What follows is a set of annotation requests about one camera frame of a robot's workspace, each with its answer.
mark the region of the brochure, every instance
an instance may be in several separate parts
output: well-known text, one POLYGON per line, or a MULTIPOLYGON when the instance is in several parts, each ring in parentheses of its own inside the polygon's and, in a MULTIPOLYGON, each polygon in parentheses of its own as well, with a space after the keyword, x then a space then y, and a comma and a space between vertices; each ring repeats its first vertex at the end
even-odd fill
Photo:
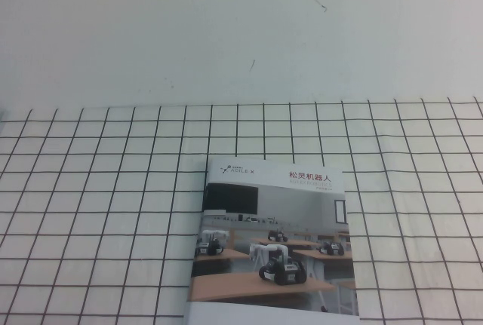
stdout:
POLYGON ((358 323, 342 173, 213 158, 189 301, 193 324, 358 323))

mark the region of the tracked robot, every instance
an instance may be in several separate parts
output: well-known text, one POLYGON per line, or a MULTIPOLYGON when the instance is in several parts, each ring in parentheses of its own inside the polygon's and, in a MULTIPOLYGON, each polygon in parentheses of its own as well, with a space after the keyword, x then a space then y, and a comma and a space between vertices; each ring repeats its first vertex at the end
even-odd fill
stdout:
POLYGON ((262 280, 273 281, 277 285, 303 284, 307 280, 307 273, 302 262, 288 256, 288 248, 282 244, 251 244, 250 258, 257 256, 257 251, 277 251, 281 253, 272 257, 258 271, 262 280))
POLYGON ((223 252, 223 246, 220 243, 220 238, 227 240, 229 238, 228 231, 219 230, 204 230, 201 238, 196 244, 195 256, 215 256, 223 252))
POLYGON ((337 242, 324 242, 319 248, 318 251, 325 255, 344 255, 344 247, 342 244, 337 242))
POLYGON ((284 235, 284 232, 276 230, 269 231, 268 239, 275 242, 287 242, 288 238, 284 235))

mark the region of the grid pattern cloth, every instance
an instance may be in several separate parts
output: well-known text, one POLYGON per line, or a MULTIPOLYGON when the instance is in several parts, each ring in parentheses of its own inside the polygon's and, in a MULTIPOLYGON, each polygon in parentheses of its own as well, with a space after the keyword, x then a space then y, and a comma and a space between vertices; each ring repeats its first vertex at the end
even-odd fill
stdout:
POLYGON ((483 112, 309 103, 7 112, 0 323, 181 324, 208 160, 343 170, 362 322, 483 321, 483 112))

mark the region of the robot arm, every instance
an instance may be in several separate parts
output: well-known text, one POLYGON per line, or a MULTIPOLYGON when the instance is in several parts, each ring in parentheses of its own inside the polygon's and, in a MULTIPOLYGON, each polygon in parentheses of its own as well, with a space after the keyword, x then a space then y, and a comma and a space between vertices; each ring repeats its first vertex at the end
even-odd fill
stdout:
POLYGON ((214 239, 214 238, 225 238, 228 240, 229 232, 221 231, 219 229, 215 229, 215 230, 205 229, 202 232, 202 241, 209 242, 211 239, 214 239))
POLYGON ((281 251, 281 257, 283 259, 284 265, 288 262, 288 248, 283 244, 267 244, 266 246, 262 244, 251 244, 250 245, 250 259, 254 259, 257 256, 257 251, 281 251))

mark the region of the agilex logo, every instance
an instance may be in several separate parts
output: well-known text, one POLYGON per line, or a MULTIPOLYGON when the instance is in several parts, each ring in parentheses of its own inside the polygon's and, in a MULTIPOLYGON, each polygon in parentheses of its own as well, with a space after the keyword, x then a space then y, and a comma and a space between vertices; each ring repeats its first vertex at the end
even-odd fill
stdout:
POLYGON ((255 170, 252 169, 244 169, 243 167, 236 167, 235 165, 227 165, 226 168, 220 168, 221 172, 224 174, 226 172, 230 173, 249 173, 254 174, 255 170))

